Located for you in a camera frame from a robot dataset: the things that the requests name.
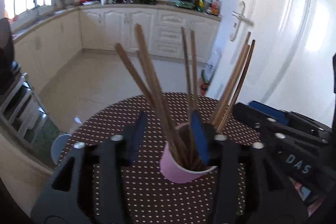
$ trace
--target kitchen countertop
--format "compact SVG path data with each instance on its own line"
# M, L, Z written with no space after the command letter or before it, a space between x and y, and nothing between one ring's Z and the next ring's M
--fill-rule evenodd
M185 14L190 14L190 15L196 15L200 17L206 17L210 18L213 20L221 21L222 17L221 16L213 16L213 15L208 15L206 13L201 13L195 10L190 10L190 9L185 9L185 8L179 8L174 5L168 5L168 4L157 4L157 5L147 5L147 4L93 4L93 5L83 5L79 7L80 9L101 9L101 8L146 8L146 9L158 9L158 10L169 10L169 11L174 11L174 12L179 12L179 13L185 13Z
M55 20L61 16L67 15L71 12L78 11L78 10L85 10L85 9L104 9L104 8L146 8L146 9L157 9L157 10L169 10L169 11L174 11L174 12L179 12L179 13L185 13L185 14L190 14L190 15L196 15L200 17L205 17L209 19L213 19L216 21L221 21L222 18L221 16L213 16L213 15L208 15L206 13L201 13L195 10L189 10L189 9L184 9L184 8L179 8L176 6L172 5L167 5L167 4L157 4L157 5L146 5L146 4L93 4L93 5L83 5L83 6L78 6L78 7L69 7L64 10L56 11L55 15L50 16L44 20L37 21L35 24L31 24L26 28L21 29L20 31L13 32L12 37L13 37L13 42L14 44L19 42L21 39L23 39L25 36L30 34L31 32L35 31L36 29L40 28L41 26L49 23L52 20Z

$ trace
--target door handle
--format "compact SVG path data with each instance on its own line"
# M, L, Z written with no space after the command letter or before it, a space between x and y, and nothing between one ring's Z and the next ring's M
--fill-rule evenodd
M239 27L241 25L241 22L244 21L246 22L246 24L253 26L254 23L251 22L250 20L248 20L245 16L244 16L244 12L245 12L245 2L241 1L239 3L239 12L232 12L232 15L235 16L237 19L235 20L234 23L234 33L230 35L230 41L234 41L237 38L238 35L238 31L239 31Z
M237 12L234 12L234 11L232 11L232 15L235 16L236 18L238 18L239 20L245 20L246 19L246 17L244 15L241 15L241 14L239 14Z

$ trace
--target bottle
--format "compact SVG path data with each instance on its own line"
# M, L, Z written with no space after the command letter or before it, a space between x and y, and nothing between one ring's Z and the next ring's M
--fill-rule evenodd
M195 0L195 10L197 10L198 8L198 3L199 3L199 0Z
M197 11L202 12L203 10L204 10L204 0L199 0Z
M207 10L206 10L206 13L207 13L207 14L211 14L212 1L213 1L213 0L210 0L210 2L209 2L209 6L208 6L208 8L207 8Z
M220 4L219 4L219 0L215 0L212 4L212 8L211 8L211 14L217 16L219 15L219 10L220 10Z

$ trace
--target brown tablecloth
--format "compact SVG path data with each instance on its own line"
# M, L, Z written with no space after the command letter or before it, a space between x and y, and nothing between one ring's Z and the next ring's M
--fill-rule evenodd
M187 100L185 93L165 93L170 113L176 124L187 121ZM217 101L199 97L199 112L205 121L210 118ZM144 135L140 153L132 167L123 168L123 181L129 212L134 223L205 223L216 189L217 171L204 175L186 184L175 184L161 173L159 160L165 144L160 120L149 108L144 96L136 96L111 105L88 119L69 138L61 158L75 142L94 145L118 134L127 123L134 122L140 112L148 114L148 129ZM237 143L251 145L259 141L259 134L240 122L229 119L223 134ZM239 211L244 208L244 170L241 165ZM95 166L96 213L99 214L99 166Z

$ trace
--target white kitchen cabinet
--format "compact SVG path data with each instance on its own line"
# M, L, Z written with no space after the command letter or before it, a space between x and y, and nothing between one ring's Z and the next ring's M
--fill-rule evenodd
M29 81L39 93L48 81L43 77L40 61L35 51L36 35L28 34L14 44L15 60L21 65L21 72L28 73Z
M35 51L42 69L42 77L49 81L60 69L58 26L54 20L36 30Z
M150 53L181 58L183 55L181 28L156 25L154 27Z
M62 67L82 49L79 12L62 16L55 22L58 29L60 67Z
M188 27L188 53L191 59L190 31L195 31L197 61L206 63L211 54L212 45L216 39L219 21L208 18L192 17Z
M125 9L105 9L102 12L102 49L114 50L116 43L127 47L127 32L129 31L127 11Z
M128 14L129 34L127 41L127 50L135 52L138 50L137 37L135 35L135 25L142 26L143 35L145 37L147 47L151 48L152 41L152 29L154 25L154 19L156 18L157 10L154 9L132 9Z
M102 49L101 11L100 9L80 12L83 48Z

